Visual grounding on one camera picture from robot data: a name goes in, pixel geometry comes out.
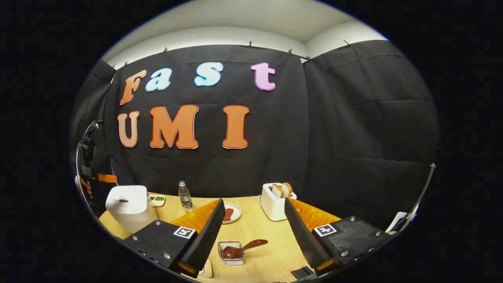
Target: spoon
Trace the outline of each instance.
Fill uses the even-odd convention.
[[[262,246],[267,244],[267,240],[253,240],[249,243],[247,243],[244,247],[238,249],[238,248],[233,248],[233,247],[225,247],[222,251],[222,258],[225,259],[236,259],[236,258],[243,258],[243,252],[245,250],[255,248],[258,246]]]

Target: plastic bottle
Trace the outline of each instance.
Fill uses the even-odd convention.
[[[180,197],[183,208],[192,208],[192,198],[190,197],[189,189],[185,186],[185,182],[178,182],[178,186],[178,196]]]

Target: pink letter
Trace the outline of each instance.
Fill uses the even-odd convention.
[[[275,74],[276,70],[269,68],[267,63],[259,63],[250,67],[255,71],[255,85],[263,91],[271,91],[276,87],[275,83],[269,82],[269,74]]]

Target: small glass dish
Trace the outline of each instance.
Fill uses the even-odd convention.
[[[220,255],[220,258],[225,262],[227,265],[243,265],[244,264],[244,252],[243,252],[243,257],[242,258],[233,258],[233,259],[225,259],[222,257],[222,252],[223,249],[226,247],[233,247],[233,248],[242,248],[240,242],[236,241],[224,241],[224,242],[218,242],[218,254]]]

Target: white toaster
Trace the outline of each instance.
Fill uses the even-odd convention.
[[[285,220],[285,199],[278,198],[273,194],[273,184],[281,187],[281,183],[269,183],[262,186],[262,195],[259,195],[258,203],[272,221]],[[297,199],[297,195],[292,192],[291,198]]]

